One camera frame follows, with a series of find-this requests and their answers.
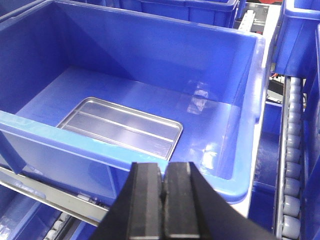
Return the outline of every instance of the blue plastic bin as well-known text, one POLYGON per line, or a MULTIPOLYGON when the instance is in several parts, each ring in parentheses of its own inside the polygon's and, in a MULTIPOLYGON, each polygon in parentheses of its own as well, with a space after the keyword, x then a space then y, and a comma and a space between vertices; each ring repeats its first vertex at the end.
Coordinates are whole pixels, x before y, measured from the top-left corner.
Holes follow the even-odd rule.
POLYGON ((282 105, 265 104, 248 217, 272 231, 282 105))
POLYGON ((61 213, 0 185, 0 239, 42 240, 61 213))
POLYGON ((304 112, 304 165, 305 188, 303 191, 301 237, 305 240, 320 238, 320 26, 317 27, 317 74, 307 98, 304 112))
POLYGON ((266 82, 264 46, 255 33, 43 2, 0 23, 0 164, 107 205, 132 162, 164 172, 166 160, 55 127, 94 96, 180 122, 170 161, 195 162, 227 201, 241 201, 266 82))
POLYGON ((232 28, 246 0, 79 0, 79 2, 232 28))
POLYGON ((316 74, 315 32, 320 23, 318 0, 285 0, 282 24, 278 35, 274 61, 275 72, 307 78, 305 92, 309 92, 316 74))

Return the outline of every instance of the metal tray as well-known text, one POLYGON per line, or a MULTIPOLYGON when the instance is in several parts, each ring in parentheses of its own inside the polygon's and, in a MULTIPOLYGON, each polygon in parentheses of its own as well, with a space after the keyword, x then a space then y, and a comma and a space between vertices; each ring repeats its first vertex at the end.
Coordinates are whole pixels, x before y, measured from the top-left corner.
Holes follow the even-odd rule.
POLYGON ((84 99, 57 127, 165 160, 183 130, 177 121, 95 97, 84 99))

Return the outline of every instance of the bin floor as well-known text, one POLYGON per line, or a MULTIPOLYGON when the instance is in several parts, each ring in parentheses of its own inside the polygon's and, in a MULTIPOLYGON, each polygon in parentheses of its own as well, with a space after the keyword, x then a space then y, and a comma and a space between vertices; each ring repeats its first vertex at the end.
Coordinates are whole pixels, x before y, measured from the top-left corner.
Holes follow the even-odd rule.
POLYGON ((95 97, 174 120, 183 131, 171 161, 194 161, 202 172, 229 179, 241 108, 205 96, 203 89, 190 95, 71 66, 16 115, 57 126, 82 100, 95 97))

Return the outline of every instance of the blue storage bin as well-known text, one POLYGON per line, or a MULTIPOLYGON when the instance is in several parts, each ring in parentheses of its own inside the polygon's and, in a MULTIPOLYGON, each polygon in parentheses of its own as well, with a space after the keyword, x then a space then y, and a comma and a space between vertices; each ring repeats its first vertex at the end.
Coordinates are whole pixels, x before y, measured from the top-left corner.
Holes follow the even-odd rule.
POLYGON ((315 31, 320 23, 320 4, 317 0, 285 0, 282 8, 275 72, 307 78, 305 92, 309 92, 317 67, 315 31))
POLYGON ((167 160, 55 127, 94 96, 180 122, 170 161, 195 162, 227 201, 241 201, 264 46, 255 33, 45 1, 0 23, 0 164, 107 205, 132 162, 164 172, 167 160))
POLYGON ((248 217, 272 231, 282 105, 266 102, 248 217))
POLYGON ((246 0, 79 0, 79 2, 232 28, 246 0))
POLYGON ((316 31, 317 43, 317 74, 307 98, 304 111, 304 165, 305 188, 302 202, 301 237, 305 240, 320 238, 320 26, 316 31))
POLYGON ((44 0, 0 0, 0 23, 17 16, 44 0))
POLYGON ((42 240, 61 213, 0 185, 0 239, 42 240))

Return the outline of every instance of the aluminum tray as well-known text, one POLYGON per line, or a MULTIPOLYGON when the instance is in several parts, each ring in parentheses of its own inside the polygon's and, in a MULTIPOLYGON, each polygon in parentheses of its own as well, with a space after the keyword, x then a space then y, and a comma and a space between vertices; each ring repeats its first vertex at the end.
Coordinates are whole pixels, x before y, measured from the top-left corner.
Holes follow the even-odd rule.
POLYGON ((183 130, 177 121, 95 97, 84 99, 57 127, 165 160, 183 130))

